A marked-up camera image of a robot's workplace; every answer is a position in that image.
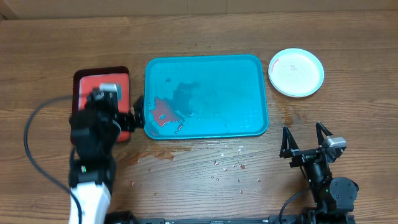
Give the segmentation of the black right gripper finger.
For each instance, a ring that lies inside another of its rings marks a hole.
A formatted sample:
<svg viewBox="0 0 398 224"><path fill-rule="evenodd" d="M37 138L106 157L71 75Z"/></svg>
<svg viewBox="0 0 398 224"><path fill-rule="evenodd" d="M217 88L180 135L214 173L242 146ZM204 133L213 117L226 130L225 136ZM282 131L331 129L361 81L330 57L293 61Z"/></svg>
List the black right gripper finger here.
<svg viewBox="0 0 398 224"><path fill-rule="evenodd" d="M319 145L322 145L325 140L325 136L333 135L321 122L317 122L315 127L317 131L317 140Z"/></svg>
<svg viewBox="0 0 398 224"><path fill-rule="evenodd" d="M282 144L279 157L294 157L298 153L299 147L295 142L293 135L291 134L289 128L284 126L282 130Z"/></svg>

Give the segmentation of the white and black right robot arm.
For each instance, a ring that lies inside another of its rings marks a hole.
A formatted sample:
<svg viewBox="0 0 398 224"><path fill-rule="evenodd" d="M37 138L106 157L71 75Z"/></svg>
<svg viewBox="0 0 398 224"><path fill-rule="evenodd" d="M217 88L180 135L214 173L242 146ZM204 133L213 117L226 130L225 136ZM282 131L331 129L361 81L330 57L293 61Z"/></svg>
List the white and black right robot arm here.
<svg viewBox="0 0 398 224"><path fill-rule="evenodd" d="M317 122L318 147L300 150L287 126L282 130L279 157L290 159L290 167L298 167L308 188L291 196L278 214L278 223L354 223L354 201L359 186L347 177L333 177L330 164L344 153L347 142L344 137L332 134L321 122ZM304 208L300 215L287 217L284 210L297 197L311 192L315 206Z"/></svg>

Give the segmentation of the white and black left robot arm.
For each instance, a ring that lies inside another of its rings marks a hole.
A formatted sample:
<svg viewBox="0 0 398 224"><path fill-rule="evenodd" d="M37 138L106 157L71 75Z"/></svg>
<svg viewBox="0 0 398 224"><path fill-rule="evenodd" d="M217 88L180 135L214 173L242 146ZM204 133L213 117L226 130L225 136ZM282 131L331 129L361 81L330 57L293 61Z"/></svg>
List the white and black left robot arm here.
<svg viewBox="0 0 398 224"><path fill-rule="evenodd" d="M116 91L95 88L69 123L74 145L68 176L69 223L106 223L116 177L112 149L122 132L144 127L144 98L137 99L133 111L123 113Z"/></svg>

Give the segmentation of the light blue plate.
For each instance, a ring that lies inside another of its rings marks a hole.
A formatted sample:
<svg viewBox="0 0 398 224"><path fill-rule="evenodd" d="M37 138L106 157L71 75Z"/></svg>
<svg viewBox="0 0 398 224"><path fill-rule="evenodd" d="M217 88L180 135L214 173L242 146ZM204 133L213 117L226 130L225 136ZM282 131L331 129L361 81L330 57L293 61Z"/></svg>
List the light blue plate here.
<svg viewBox="0 0 398 224"><path fill-rule="evenodd" d="M320 89L325 71L321 61L311 52L290 48L272 57L268 76L272 86L281 94L304 98Z"/></svg>

